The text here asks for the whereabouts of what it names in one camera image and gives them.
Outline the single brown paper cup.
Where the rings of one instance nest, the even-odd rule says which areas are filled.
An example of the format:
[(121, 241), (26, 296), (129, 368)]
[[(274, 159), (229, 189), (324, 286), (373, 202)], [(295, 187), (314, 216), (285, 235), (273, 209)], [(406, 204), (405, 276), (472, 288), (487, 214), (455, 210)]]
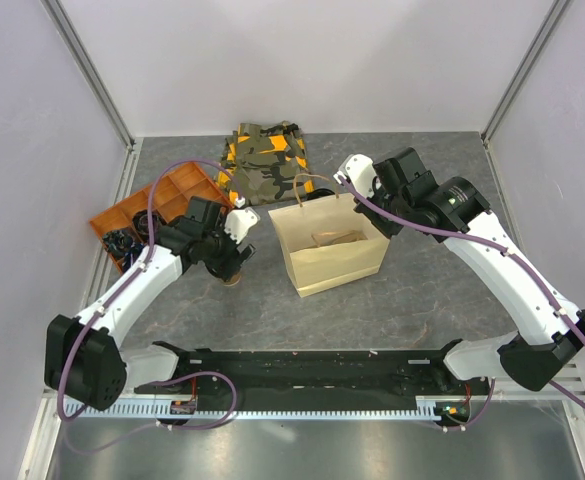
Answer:
[(241, 278), (242, 278), (242, 274), (241, 273), (236, 273), (235, 275), (231, 276), (227, 280), (222, 280), (221, 283), (224, 286), (230, 287), (230, 286), (234, 286), (234, 285), (238, 284), (239, 281), (241, 280)]

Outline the brown paper bag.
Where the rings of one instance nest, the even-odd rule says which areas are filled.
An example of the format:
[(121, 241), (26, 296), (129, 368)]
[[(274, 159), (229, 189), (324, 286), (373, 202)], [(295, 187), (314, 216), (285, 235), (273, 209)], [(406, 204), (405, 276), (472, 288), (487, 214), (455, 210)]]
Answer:
[(301, 199), (293, 180), (294, 206), (269, 212), (288, 276), (307, 297), (373, 275), (380, 270), (389, 240), (354, 211), (350, 193)]

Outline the cardboard cup carrier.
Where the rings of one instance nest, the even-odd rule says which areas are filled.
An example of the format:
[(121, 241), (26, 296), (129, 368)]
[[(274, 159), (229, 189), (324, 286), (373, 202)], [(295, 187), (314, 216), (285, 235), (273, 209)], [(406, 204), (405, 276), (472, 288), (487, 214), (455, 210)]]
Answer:
[(333, 232), (313, 233), (311, 239), (317, 248), (354, 243), (367, 239), (363, 231), (345, 230)]

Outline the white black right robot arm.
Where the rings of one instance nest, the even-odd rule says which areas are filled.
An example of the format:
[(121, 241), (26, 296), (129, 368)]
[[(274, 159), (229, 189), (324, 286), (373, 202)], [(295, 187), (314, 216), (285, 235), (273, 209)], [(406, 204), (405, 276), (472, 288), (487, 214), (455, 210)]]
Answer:
[(466, 380), (507, 376), (538, 392), (585, 349), (585, 309), (561, 295), (526, 259), (488, 200), (463, 177), (438, 183), (413, 148), (380, 161), (353, 154), (335, 180), (355, 197), (386, 238), (409, 227), (431, 235), (459, 257), (513, 320), (514, 332), (480, 341), (454, 341), (430, 368), (439, 392)]

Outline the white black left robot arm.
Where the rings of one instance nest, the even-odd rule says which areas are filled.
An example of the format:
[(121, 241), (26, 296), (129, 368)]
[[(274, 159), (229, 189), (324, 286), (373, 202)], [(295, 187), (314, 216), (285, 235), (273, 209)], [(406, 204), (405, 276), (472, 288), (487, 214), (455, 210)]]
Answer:
[(234, 281), (255, 252), (243, 242), (259, 220), (250, 207), (228, 209), (192, 198), (184, 214), (156, 229), (153, 244), (101, 298), (73, 317), (51, 321), (45, 384), (60, 397), (99, 411), (123, 391), (145, 384), (158, 382), (170, 393), (187, 389), (192, 371), (174, 351), (157, 345), (124, 351), (123, 341), (159, 294), (191, 266), (201, 263), (222, 282)]

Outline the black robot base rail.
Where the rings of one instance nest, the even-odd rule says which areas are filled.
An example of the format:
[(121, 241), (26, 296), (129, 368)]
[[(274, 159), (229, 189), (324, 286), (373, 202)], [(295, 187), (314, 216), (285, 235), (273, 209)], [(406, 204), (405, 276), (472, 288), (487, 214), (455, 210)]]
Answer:
[(483, 396), (482, 377), (461, 381), (445, 368), (450, 350), (184, 350), (167, 342), (159, 347), (176, 353), (171, 386), (142, 385), (138, 393), (194, 393), (204, 410), (222, 409), (238, 392), (240, 411), (335, 411), (413, 409), (419, 396), (464, 399)]

